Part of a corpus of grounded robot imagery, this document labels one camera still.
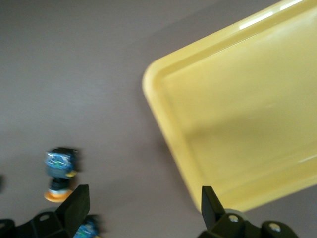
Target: figurine base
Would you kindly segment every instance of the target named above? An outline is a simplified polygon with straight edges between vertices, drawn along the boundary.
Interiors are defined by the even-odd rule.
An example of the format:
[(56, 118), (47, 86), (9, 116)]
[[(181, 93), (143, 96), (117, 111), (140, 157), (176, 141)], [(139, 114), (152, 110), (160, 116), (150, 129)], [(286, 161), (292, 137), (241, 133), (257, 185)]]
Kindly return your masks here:
[(50, 202), (63, 202), (66, 200), (66, 198), (69, 197), (69, 195), (72, 193), (72, 190), (67, 190), (66, 193), (60, 193), (60, 194), (54, 194), (50, 191), (46, 192), (44, 194), (44, 198)]

